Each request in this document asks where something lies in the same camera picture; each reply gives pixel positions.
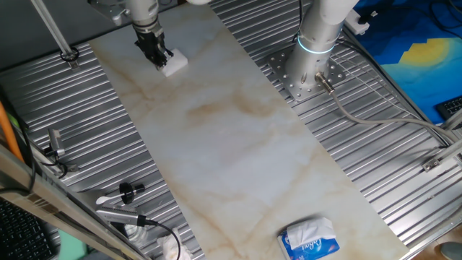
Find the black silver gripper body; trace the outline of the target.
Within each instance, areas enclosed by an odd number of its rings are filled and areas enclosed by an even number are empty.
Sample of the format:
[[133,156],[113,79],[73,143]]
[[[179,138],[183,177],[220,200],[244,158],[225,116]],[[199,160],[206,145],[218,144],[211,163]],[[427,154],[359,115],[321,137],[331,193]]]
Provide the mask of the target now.
[[165,34],[157,18],[133,20],[132,25],[137,36],[135,45],[148,60],[168,60]]

